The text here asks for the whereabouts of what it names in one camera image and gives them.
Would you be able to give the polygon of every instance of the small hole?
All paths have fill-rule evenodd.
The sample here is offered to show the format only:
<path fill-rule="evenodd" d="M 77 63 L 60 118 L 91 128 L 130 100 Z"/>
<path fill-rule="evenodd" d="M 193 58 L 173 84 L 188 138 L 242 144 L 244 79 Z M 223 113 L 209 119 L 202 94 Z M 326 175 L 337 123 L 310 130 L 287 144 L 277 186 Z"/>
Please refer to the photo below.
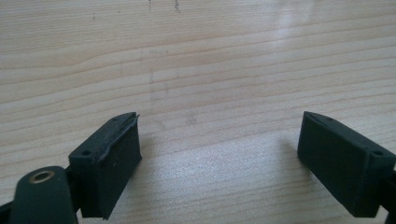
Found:
<path fill-rule="evenodd" d="M 377 156 L 383 156 L 384 155 L 384 153 L 382 153 L 382 151 L 374 151 L 373 153 L 375 155 L 377 155 Z"/>
<path fill-rule="evenodd" d="M 46 180 L 49 180 L 55 173 L 53 171 L 42 171 L 30 177 L 29 182 L 32 184 L 42 183 Z"/>
<path fill-rule="evenodd" d="M 89 156 L 89 155 L 91 155 L 91 152 L 89 150 L 84 150 L 84 151 L 81 152 L 81 155 Z"/>

